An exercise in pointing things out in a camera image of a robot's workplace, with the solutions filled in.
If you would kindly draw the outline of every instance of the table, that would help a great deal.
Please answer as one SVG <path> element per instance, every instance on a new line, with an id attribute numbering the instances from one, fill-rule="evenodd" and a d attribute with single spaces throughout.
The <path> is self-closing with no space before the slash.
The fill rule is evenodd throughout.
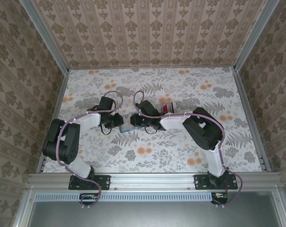
<path id="1" fill-rule="evenodd" d="M 59 118 L 84 113 L 110 90 L 123 95 L 121 115 L 135 111 L 132 99 L 137 90 L 154 106 L 174 102 L 176 113 L 203 107 L 225 128 L 226 166 L 235 172 L 261 171 L 231 68 L 71 70 Z M 120 103 L 115 94 L 109 97 Z M 149 135 L 144 129 L 120 133 L 114 128 L 105 136 L 95 127 L 80 136 L 79 153 L 97 173 L 192 173 L 208 168 L 203 150 L 182 130 Z M 65 170 L 48 158 L 43 172 Z"/>

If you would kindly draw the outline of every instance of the gray panel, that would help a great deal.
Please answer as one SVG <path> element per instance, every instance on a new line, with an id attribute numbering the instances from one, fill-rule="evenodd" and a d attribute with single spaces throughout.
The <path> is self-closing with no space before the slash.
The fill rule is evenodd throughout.
<path id="1" fill-rule="evenodd" d="M 36 202 L 30 227 L 280 227 L 271 192 L 244 192 L 225 208 L 210 202 Z"/>

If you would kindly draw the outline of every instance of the wire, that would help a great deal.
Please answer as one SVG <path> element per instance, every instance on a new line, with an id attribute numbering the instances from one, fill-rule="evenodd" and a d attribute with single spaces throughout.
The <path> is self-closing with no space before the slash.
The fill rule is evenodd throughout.
<path id="1" fill-rule="evenodd" d="M 145 126 L 144 128 L 145 128 L 145 132 L 146 132 L 147 134 L 150 134 L 150 135 L 156 134 L 157 131 L 158 131 L 158 130 L 156 130 L 156 132 L 154 132 L 154 133 L 149 133 L 149 132 L 146 130 L 146 126 Z"/>
<path id="2" fill-rule="evenodd" d="M 103 132 L 103 127 L 102 127 L 102 124 L 100 125 L 101 126 L 101 132 L 103 133 L 103 135 L 109 135 L 110 133 L 111 133 L 111 130 L 112 130 L 112 128 L 110 128 L 110 131 L 109 131 L 109 133 L 107 133 L 107 134 L 105 134 L 104 132 Z"/>
<path id="3" fill-rule="evenodd" d="M 142 93 L 142 99 L 141 99 L 141 102 L 142 102 L 142 101 L 144 100 L 144 92 L 143 92 L 143 91 L 140 91 L 140 90 L 139 90 L 139 91 L 136 91 L 135 94 L 134 94 L 134 97 L 133 97 L 134 107 L 135 107 L 135 109 L 137 110 L 137 112 L 138 112 L 140 115 L 142 115 L 142 116 L 144 116 L 144 117 L 147 117 L 147 118 L 162 118 L 162 117 L 168 117 L 167 115 L 162 115 L 162 116 L 148 116 L 148 115 L 146 115 L 146 114 L 143 114 L 143 113 L 139 110 L 139 108 L 136 106 L 136 104 L 135 104 L 135 97 L 136 97 L 136 95 L 137 95 L 138 93 Z M 239 180 L 240 180 L 240 182 L 241 182 L 241 184 L 240 184 L 238 193 L 236 194 L 236 196 L 235 196 L 230 202 L 228 202 L 228 203 L 226 203 L 226 204 L 223 205 L 223 204 L 221 204 L 220 202 L 218 202 L 218 201 L 216 201 L 216 200 L 213 200 L 213 201 L 217 202 L 217 203 L 218 203 L 219 205 L 221 205 L 222 207 L 232 204 L 232 203 L 237 199 L 237 197 L 240 195 L 240 193 L 241 193 L 241 191 L 242 191 L 242 188 L 243 188 L 243 180 L 242 180 L 242 178 L 241 178 L 237 173 L 235 173 L 235 172 L 229 170 L 229 169 L 225 166 L 225 164 L 224 164 L 223 154 L 222 154 L 222 151 L 221 151 L 221 146 L 222 146 L 222 144 L 223 144 L 223 142 L 224 142 L 224 139 L 225 139 L 225 130 L 224 130 L 223 126 L 222 126 L 217 120 L 215 120 L 215 119 L 213 119 L 213 118 L 211 118 L 211 117 L 202 115 L 202 114 L 198 114 L 198 113 L 172 113 L 172 114 L 170 113 L 169 116 L 196 116 L 196 117 L 202 117 L 202 118 L 205 118 L 205 119 L 207 119 L 207 120 L 209 120 L 209 121 L 215 123 L 215 124 L 220 128 L 220 130 L 222 131 L 222 135 L 223 135 L 223 136 L 222 136 L 222 139 L 221 139 L 221 141 L 220 141 L 220 143 L 219 143 L 219 145 L 218 145 L 218 150 L 219 150 L 219 155 L 220 155 L 220 160 L 221 160 L 222 167 L 223 167 L 228 173 L 233 174 L 233 175 L 235 175 L 236 177 L 238 177 Z"/>
<path id="4" fill-rule="evenodd" d="M 117 108 L 115 108 L 115 109 L 113 109 L 113 110 L 89 111 L 89 112 L 86 112 L 86 113 L 81 114 L 81 115 L 79 115 L 79 116 L 76 116 L 76 117 L 74 117 L 74 118 L 71 118 L 70 120 L 68 120 L 67 122 L 65 122 L 65 124 L 62 126 L 62 128 L 61 128 L 61 130 L 60 130 L 60 132 L 59 132 L 58 140 L 57 140 L 57 144 L 56 144 L 56 160 L 57 160 L 57 162 L 59 163 L 59 165 L 63 166 L 68 172 L 70 172 L 71 174 L 75 175 L 77 178 L 79 178 L 79 179 L 81 179 L 81 180 L 83 180 L 83 181 L 91 182 L 91 183 L 95 184 L 95 185 L 98 187 L 98 197 L 96 198 L 96 200 L 95 200 L 90 206 L 94 206 L 94 205 L 98 202 L 98 200 L 100 199 L 101 191 L 102 191 L 100 185 L 99 185 L 97 182 L 93 181 L 93 180 L 90 180 L 90 179 L 87 179 L 87 178 L 84 178 L 84 177 L 81 177 L 81 176 L 77 175 L 77 174 L 74 173 L 69 167 L 67 167 L 65 163 L 62 163 L 62 162 L 60 161 L 60 158 L 59 158 L 59 146 L 60 146 L 60 141 L 61 141 L 61 137 L 62 137 L 63 131 L 64 131 L 64 129 L 66 128 L 66 126 L 67 126 L 69 123 L 71 123 L 71 122 L 73 122 L 73 121 L 75 121 L 75 120 L 77 120 L 77 119 L 81 119 L 82 117 L 85 117 L 85 116 L 90 115 L 90 114 L 113 112 L 113 111 L 116 111 L 116 110 L 118 110 L 118 109 L 120 109 L 120 108 L 122 107 L 123 97 L 122 97 L 121 93 L 119 93 L 119 92 L 117 92 L 117 91 L 108 91 L 108 92 L 106 92 L 106 93 L 104 94 L 104 96 L 107 95 L 108 93 L 117 93 L 117 94 L 120 96 L 120 98 L 121 98 L 121 103 L 120 103 L 120 105 L 119 105 Z"/>

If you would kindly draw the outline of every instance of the wall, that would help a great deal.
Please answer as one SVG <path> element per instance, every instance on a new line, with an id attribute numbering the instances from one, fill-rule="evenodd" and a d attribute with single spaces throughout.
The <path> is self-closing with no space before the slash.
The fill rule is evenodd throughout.
<path id="1" fill-rule="evenodd" d="M 233 65 L 265 0 L 34 0 L 70 68 Z"/>
<path id="2" fill-rule="evenodd" d="M 0 226 L 36 171 L 62 74 L 17 0 L 0 1 Z"/>
<path id="3" fill-rule="evenodd" d="M 286 190 L 286 0 L 281 0 L 240 71 L 273 171 Z"/>

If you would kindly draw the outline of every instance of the wallpaper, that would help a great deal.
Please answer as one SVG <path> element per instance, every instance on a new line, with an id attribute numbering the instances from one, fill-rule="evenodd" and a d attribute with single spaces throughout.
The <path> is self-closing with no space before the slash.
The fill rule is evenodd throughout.
<path id="1" fill-rule="evenodd" d="M 124 98 L 121 115 L 135 112 L 133 95 L 143 90 L 156 108 L 175 103 L 175 112 L 206 109 L 226 131 L 223 156 L 237 172 L 261 171 L 231 68 L 71 70 L 59 118 L 70 118 L 99 104 L 109 90 Z M 109 94 L 116 100 L 116 94 Z M 153 128 L 146 128 L 154 133 Z M 94 127 L 80 135 L 79 154 L 97 173 L 192 173 L 207 172 L 205 151 L 186 130 L 172 129 L 147 134 L 145 129 L 120 133 L 114 128 L 103 135 Z M 62 172 L 47 160 L 44 172 Z"/>
<path id="2" fill-rule="evenodd" d="M 281 0 L 249 54 L 241 77 L 271 168 L 286 190 L 286 0 Z"/>
<path id="3" fill-rule="evenodd" d="M 17 0 L 0 1 L 0 227 L 13 221 L 34 173 L 62 80 Z"/>
<path id="4" fill-rule="evenodd" d="M 69 68 L 233 65 L 265 0 L 34 0 Z"/>

